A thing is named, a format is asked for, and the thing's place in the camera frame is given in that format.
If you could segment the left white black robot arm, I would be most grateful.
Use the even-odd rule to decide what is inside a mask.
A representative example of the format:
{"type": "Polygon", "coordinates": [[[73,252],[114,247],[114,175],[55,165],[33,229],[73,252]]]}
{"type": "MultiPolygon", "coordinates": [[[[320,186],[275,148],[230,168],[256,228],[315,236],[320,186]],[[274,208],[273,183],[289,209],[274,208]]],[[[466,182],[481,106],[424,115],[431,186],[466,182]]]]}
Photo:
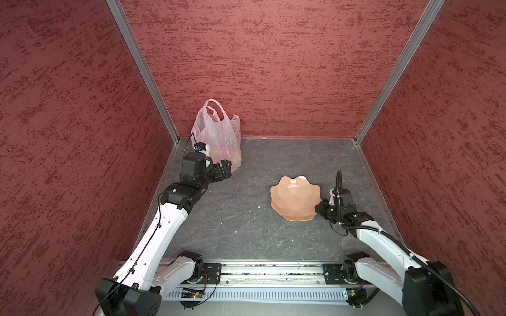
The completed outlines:
{"type": "Polygon", "coordinates": [[[169,244],[210,184],[230,178],[232,163],[216,163],[197,146],[185,154],[179,181],[157,197],[157,213],[129,259],[111,279],[101,279],[95,293],[96,315],[156,315],[163,295],[182,283],[208,284],[200,254],[181,252],[158,272],[169,244]]]}

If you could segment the pink plastic shopping bag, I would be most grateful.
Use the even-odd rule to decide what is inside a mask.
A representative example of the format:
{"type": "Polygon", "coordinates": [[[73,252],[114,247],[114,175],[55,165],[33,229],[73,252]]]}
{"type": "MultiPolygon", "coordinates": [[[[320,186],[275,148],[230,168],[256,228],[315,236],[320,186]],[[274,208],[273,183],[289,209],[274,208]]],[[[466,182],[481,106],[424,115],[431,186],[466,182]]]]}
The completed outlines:
{"type": "Polygon", "coordinates": [[[203,142],[210,147],[208,153],[215,163],[225,159],[230,161],[232,172],[241,166],[241,119],[236,114],[229,117],[217,100],[209,99],[204,103],[191,134],[193,145],[203,142]]]}

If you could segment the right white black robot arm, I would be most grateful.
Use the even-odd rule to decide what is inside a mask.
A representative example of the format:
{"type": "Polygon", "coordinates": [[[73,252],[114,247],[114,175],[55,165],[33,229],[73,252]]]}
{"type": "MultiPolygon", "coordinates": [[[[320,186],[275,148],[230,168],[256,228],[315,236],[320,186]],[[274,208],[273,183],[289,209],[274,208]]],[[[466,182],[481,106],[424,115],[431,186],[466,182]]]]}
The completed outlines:
{"type": "Polygon", "coordinates": [[[331,225],[338,224],[386,262],[382,265],[358,251],[346,256],[339,269],[325,265],[328,283],[338,280],[357,286],[347,291],[352,308],[362,308],[383,292],[401,305],[406,315],[463,315],[468,300],[443,263],[416,254],[383,230],[371,215],[357,211],[349,190],[335,188],[330,195],[316,205],[316,213],[331,225]]]}

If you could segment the peach scalloped plate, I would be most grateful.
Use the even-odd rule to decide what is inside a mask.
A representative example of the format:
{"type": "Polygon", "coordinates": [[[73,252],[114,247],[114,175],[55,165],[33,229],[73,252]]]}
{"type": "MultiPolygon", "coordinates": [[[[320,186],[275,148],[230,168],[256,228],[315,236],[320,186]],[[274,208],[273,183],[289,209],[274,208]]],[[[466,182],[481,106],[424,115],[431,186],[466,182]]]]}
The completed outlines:
{"type": "Polygon", "coordinates": [[[321,188],[311,184],[305,176],[294,179],[283,176],[270,188],[271,207],[284,219],[292,222],[311,221],[315,207],[322,201],[321,188]]]}

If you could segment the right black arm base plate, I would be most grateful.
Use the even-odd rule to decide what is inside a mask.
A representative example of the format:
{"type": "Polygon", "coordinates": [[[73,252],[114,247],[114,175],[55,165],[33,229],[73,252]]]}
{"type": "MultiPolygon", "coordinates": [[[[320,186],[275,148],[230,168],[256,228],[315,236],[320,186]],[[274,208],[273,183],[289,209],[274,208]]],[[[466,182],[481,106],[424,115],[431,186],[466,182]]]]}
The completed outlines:
{"type": "Polygon", "coordinates": [[[342,263],[324,263],[322,268],[327,285],[353,284],[345,279],[342,263]]]}

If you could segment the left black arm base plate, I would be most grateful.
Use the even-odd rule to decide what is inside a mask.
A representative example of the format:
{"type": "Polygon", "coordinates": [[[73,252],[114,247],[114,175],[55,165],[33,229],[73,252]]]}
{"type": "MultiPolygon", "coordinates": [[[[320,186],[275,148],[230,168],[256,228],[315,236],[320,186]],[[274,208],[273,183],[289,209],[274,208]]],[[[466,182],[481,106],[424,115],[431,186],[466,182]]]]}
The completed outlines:
{"type": "Polygon", "coordinates": [[[204,263],[201,284],[219,284],[222,267],[221,263],[204,263]]]}

